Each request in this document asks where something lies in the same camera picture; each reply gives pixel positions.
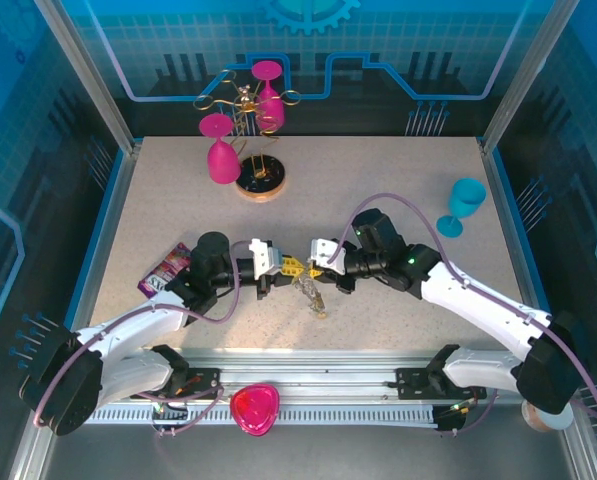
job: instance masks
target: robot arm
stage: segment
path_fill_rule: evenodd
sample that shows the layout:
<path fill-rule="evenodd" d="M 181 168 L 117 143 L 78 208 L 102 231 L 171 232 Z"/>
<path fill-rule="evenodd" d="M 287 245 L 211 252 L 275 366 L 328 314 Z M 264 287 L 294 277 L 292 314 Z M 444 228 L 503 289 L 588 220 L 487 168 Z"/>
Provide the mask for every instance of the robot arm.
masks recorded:
<path fill-rule="evenodd" d="M 478 385 L 517 391 L 547 413 L 563 410 L 581 385 L 580 375 L 546 334 L 503 305 L 514 306 L 550 329 L 584 362 L 587 351 L 577 319 L 566 313 L 552 318 L 547 312 L 514 302 L 452 264 L 461 277 L 459 281 L 438 252 L 425 245 L 407 245 L 389 217 L 378 209 L 360 213 L 352 225 L 361 247 L 344 242 L 333 261 L 336 240 L 312 241 L 310 261 L 324 271 L 324 281 L 335 282 L 340 291 L 349 294 L 357 279 L 377 277 L 395 290 L 451 310 L 508 349 L 491 353 L 447 346 L 432 361 L 433 367 L 428 367 L 430 375 L 442 375 L 459 387 Z"/>
<path fill-rule="evenodd" d="M 249 250 L 253 258 L 236 259 L 240 286 L 255 286 L 261 299 L 272 285 L 291 283 L 280 272 L 281 255 L 271 242 L 253 239 Z M 123 314 L 125 320 L 113 330 L 108 327 L 120 317 L 77 332 L 63 326 L 47 332 L 19 390 L 20 398 L 32 410 L 37 409 L 58 370 L 74 353 L 88 341 L 102 338 L 78 356 L 50 394 L 41 414 L 45 425 L 64 435 L 109 402 L 141 392 L 172 397 L 187 383 L 189 365 L 179 354 L 165 345 L 151 350 L 142 347 L 193 323 L 196 318 L 187 317 L 185 310 L 204 315 L 217 303 L 218 288 L 234 286 L 236 273 L 227 237 L 217 232 L 200 237 L 191 252 L 190 265 L 192 268 L 180 271 L 165 290 Z"/>

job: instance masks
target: pink cup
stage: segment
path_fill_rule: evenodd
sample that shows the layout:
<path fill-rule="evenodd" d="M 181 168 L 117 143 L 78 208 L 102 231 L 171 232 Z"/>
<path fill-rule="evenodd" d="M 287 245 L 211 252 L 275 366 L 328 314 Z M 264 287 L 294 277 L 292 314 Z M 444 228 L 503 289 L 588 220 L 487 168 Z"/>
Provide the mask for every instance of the pink cup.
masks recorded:
<path fill-rule="evenodd" d="M 227 115 L 212 113 L 200 121 L 200 133 L 215 138 L 207 154 L 207 166 L 211 179 L 221 185 L 235 182 L 240 176 L 240 160 L 234 148 L 221 140 L 234 128 L 234 122 Z"/>
<path fill-rule="evenodd" d="M 265 82 L 265 87 L 258 94 L 256 106 L 260 113 L 256 115 L 256 123 L 260 130 L 273 133 L 285 124 L 285 105 L 270 83 L 282 75 L 282 67 L 271 60 L 263 60 L 253 66 L 251 73 Z"/>
<path fill-rule="evenodd" d="M 249 435 L 260 437 L 276 421 L 280 395 L 273 385 L 257 383 L 236 392 L 229 406 L 238 426 Z"/>

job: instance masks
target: glass wall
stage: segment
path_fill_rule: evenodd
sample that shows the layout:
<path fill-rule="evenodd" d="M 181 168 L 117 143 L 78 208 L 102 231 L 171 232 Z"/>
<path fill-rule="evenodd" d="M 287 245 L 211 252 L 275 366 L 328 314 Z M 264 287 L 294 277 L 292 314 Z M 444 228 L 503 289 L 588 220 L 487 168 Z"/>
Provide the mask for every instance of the glass wall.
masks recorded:
<path fill-rule="evenodd" d="M 198 134 L 196 96 L 260 59 L 302 95 L 283 134 L 481 135 L 552 0 L 63 4 L 135 136 Z"/>
<path fill-rule="evenodd" d="M 597 0 L 581 0 L 499 151 L 546 300 L 586 322 L 597 374 Z"/>
<path fill-rule="evenodd" d="M 0 2 L 0 478 L 32 320 L 67 319 L 117 146 L 33 2 Z M 32 340 L 25 340 L 27 335 Z"/>

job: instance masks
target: blue plastic cup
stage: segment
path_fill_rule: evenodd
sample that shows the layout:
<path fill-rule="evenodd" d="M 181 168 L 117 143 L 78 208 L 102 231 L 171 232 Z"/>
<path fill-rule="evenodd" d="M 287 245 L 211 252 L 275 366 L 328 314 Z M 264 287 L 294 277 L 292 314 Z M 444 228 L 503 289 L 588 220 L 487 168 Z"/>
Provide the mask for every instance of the blue plastic cup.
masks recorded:
<path fill-rule="evenodd" d="M 439 218 L 436 222 L 436 228 L 445 237 L 459 237 L 462 234 L 463 226 L 458 219 L 476 213 L 485 198 L 487 198 L 487 190 L 478 180 L 473 178 L 458 180 L 451 189 L 449 197 L 449 212 L 451 215 Z"/>

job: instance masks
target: table surface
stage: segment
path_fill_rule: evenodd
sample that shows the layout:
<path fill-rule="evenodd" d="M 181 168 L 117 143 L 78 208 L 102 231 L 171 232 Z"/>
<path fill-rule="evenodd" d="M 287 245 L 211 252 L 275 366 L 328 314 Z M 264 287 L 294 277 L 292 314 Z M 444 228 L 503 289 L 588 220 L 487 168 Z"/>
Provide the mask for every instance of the table surface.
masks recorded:
<path fill-rule="evenodd" d="M 245 153 L 257 151 L 260 141 L 250 139 Z M 435 224 L 448 213 L 456 180 L 472 177 L 488 185 L 474 138 L 284 137 L 266 152 L 284 163 L 287 183 L 275 199 L 259 204 L 244 198 L 235 185 L 217 185 L 209 179 L 210 145 L 211 140 L 202 137 L 144 139 L 92 324 L 143 303 L 138 281 L 178 242 L 192 248 L 205 232 L 221 231 L 232 242 L 272 240 L 283 253 L 306 259 L 312 238 L 340 237 L 351 212 L 374 193 L 407 197 Z M 371 206 L 387 213 L 408 243 L 433 246 L 424 225 L 404 206 L 386 199 Z M 441 237 L 449 257 L 474 278 L 520 299 L 491 196 L 463 223 L 461 237 Z M 350 296 L 334 285 L 319 289 L 328 312 L 325 320 L 316 318 L 307 298 L 291 286 L 272 289 L 262 301 L 256 301 L 255 290 L 249 288 L 242 291 L 227 324 L 196 322 L 154 344 L 402 351 L 459 343 L 501 348 L 452 312 L 374 280 L 359 281 Z M 209 315 L 221 317 L 231 298 L 220 300 Z"/>

